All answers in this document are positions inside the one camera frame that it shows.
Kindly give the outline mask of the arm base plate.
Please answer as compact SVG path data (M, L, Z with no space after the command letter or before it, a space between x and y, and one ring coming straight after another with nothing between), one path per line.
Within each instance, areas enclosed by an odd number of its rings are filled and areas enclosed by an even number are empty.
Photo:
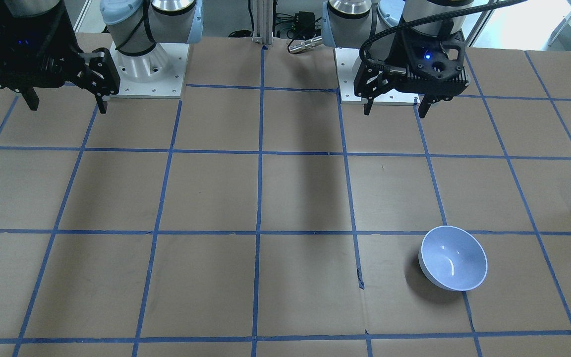
M336 48L335 62L342 103L365 104L365 99L355 95L354 81L361 63L358 50L355 48ZM419 95L403 93L397 90L391 90L374 100L374 104L379 106L415 106L420 102Z
M181 99L191 46L158 43L143 56L130 57L110 47L120 75L118 99Z

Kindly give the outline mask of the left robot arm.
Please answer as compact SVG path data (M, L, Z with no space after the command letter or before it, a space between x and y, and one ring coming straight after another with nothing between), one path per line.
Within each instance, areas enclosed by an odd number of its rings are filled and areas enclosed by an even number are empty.
M384 30L471 5L470 0L328 0L321 20L323 43L358 49ZM356 60L353 94L363 102L363 113L369 115L374 100L392 90L422 95L420 118L433 104L462 94L470 84L464 19L438 19L374 41Z

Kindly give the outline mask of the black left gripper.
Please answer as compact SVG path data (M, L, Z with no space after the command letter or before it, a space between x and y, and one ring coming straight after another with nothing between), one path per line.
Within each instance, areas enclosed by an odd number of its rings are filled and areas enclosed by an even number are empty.
M445 38L413 29L382 31L367 39L354 80L355 95L367 99L363 114L370 115L374 98L391 90L424 95L420 119L440 99L451 99L468 87L464 69L466 42L461 30Z

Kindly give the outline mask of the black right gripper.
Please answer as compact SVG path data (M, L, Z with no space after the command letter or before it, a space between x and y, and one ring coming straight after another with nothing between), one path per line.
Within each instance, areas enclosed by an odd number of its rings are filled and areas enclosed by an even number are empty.
M119 91L120 76L107 48L85 52L79 47L66 11L0 14L0 88L19 91L28 108L37 111L35 88L66 83L95 95L98 111L105 115L109 95Z

